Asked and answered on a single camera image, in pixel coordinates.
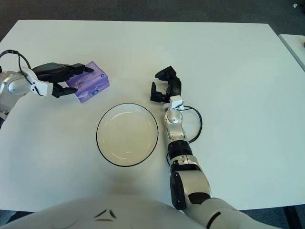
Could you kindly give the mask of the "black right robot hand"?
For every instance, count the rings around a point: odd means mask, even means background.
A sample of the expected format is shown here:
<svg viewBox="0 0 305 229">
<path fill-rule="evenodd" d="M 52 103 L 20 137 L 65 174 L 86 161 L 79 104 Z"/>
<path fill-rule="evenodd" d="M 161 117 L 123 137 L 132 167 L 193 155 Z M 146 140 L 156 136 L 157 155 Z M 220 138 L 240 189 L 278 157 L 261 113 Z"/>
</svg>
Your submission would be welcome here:
<svg viewBox="0 0 305 229">
<path fill-rule="evenodd" d="M 155 82 L 152 82 L 150 96 L 151 101 L 158 103 L 169 103 L 170 97 L 181 95 L 182 84 L 180 79 L 176 75 L 176 71 L 173 69 L 172 66 L 169 66 L 159 71 L 155 75 L 155 78 L 161 81 L 166 81 L 168 86 L 165 94 L 162 94 L 161 92 L 156 91 L 156 84 Z"/>
</svg>

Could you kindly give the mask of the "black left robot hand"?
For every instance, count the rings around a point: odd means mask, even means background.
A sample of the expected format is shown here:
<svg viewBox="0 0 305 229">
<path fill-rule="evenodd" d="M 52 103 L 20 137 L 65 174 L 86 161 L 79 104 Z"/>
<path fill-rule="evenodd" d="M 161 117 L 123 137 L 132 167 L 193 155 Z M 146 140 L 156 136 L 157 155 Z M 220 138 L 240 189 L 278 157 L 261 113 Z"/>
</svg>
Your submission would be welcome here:
<svg viewBox="0 0 305 229">
<path fill-rule="evenodd" d="M 76 88 L 64 88 L 59 83 L 65 82 L 73 76 L 80 75 L 82 73 L 93 72 L 92 68 L 86 67 L 84 64 L 77 63 L 74 65 L 68 65 L 54 62 L 37 66 L 32 70 L 40 81 L 53 84 L 52 95 L 56 98 L 77 92 Z"/>
</svg>

